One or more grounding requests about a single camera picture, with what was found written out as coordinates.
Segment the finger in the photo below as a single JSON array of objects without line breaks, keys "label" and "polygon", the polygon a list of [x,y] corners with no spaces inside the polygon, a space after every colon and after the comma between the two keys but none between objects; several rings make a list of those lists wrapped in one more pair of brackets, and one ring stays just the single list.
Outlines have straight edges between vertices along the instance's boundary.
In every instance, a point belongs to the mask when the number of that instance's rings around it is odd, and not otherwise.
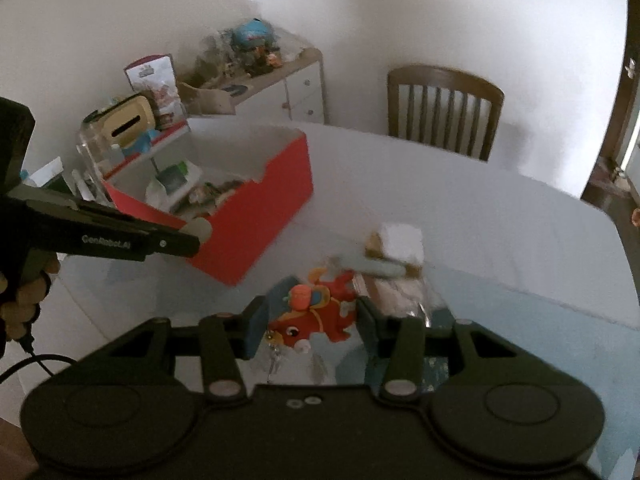
[{"label": "finger", "polygon": [[57,274],[60,272],[60,262],[57,256],[47,262],[47,265],[44,266],[44,271],[47,274]]},{"label": "finger", "polygon": [[27,334],[27,329],[22,323],[7,324],[4,330],[6,331],[6,336],[14,340],[20,339]]},{"label": "finger", "polygon": [[13,301],[0,306],[0,317],[7,324],[26,323],[36,315],[35,305],[18,306]]},{"label": "finger", "polygon": [[47,283],[44,278],[38,278],[31,283],[26,283],[18,289],[15,299],[19,305],[32,305],[40,303],[47,295]]}]

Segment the black cable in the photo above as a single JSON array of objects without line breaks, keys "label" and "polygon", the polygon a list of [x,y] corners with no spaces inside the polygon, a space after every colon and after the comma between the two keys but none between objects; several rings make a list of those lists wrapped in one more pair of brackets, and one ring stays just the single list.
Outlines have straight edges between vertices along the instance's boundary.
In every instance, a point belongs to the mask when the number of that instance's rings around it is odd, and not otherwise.
[{"label": "black cable", "polygon": [[[33,352],[29,352],[29,354],[31,355],[31,357],[36,357],[36,354],[34,354]],[[42,368],[44,371],[46,371],[47,374],[53,377],[53,372],[49,370],[42,361],[38,359],[37,363],[40,365],[40,368]]]},{"label": "black cable", "polygon": [[32,363],[39,363],[41,361],[60,361],[70,365],[76,364],[76,360],[71,357],[66,357],[58,354],[41,354],[27,357],[19,363],[9,367],[5,372],[0,374],[0,384],[4,383],[9,377],[15,374],[18,370],[22,370],[25,366],[29,366]]}]

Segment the plush toy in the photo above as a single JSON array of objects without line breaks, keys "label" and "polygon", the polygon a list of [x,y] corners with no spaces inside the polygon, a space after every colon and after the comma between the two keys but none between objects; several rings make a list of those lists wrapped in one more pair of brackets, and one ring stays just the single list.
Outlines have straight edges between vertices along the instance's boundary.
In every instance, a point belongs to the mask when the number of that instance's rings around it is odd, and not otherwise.
[{"label": "plush toy", "polygon": [[329,341],[345,341],[350,334],[344,329],[355,321],[355,312],[340,315],[340,303],[354,301],[356,292],[348,287],[353,271],[343,272],[332,282],[322,282],[326,269],[314,269],[309,274],[312,285],[296,285],[289,291],[291,312],[269,323],[271,338],[299,351],[310,349],[309,336],[324,332]]}]

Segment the human hand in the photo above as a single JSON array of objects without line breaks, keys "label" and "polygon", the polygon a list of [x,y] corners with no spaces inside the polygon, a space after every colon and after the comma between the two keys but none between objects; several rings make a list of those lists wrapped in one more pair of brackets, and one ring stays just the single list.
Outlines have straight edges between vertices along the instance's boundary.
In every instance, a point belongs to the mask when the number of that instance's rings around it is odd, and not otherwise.
[{"label": "human hand", "polygon": [[[44,268],[47,274],[57,274],[60,263],[57,257],[52,258]],[[0,273],[0,294],[8,287],[6,278]],[[44,300],[49,292],[50,282],[44,276],[25,283],[18,288],[15,301],[8,301],[0,305],[0,319],[4,321],[7,341],[20,339],[27,333],[25,323],[30,322],[37,311],[37,304]]]}]

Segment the snack package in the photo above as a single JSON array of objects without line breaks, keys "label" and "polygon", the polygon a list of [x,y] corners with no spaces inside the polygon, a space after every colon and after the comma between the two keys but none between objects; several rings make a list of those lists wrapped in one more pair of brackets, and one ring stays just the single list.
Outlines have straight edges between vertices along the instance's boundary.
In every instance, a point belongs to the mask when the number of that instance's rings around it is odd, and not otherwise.
[{"label": "snack package", "polygon": [[124,69],[131,88],[143,93],[152,103],[159,130],[183,122],[186,118],[175,82],[171,56],[147,56]]}]

